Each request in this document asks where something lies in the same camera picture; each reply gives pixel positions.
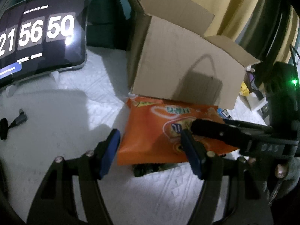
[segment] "clock display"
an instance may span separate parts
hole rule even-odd
[[[89,0],[26,0],[0,18],[0,88],[86,59]]]

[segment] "white tablecloth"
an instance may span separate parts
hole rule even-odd
[[[106,139],[111,128],[123,133],[129,112],[124,106],[125,72],[124,51],[91,47],[86,65],[60,73],[59,83],[43,76],[22,83],[11,98],[1,93],[0,118],[11,122],[20,108],[28,115],[27,122],[11,129],[7,140],[0,142],[9,201],[23,220],[56,156],[81,156]],[[240,97],[229,113],[234,119],[264,124]],[[187,163],[140,178],[133,177],[129,166],[113,163],[99,186],[115,225],[182,225],[192,213],[202,183]],[[74,189],[79,217],[85,220],[78,182]],[[225,194],[219,199],[220,207]],[[219,210],[216,220],[222,216]]]

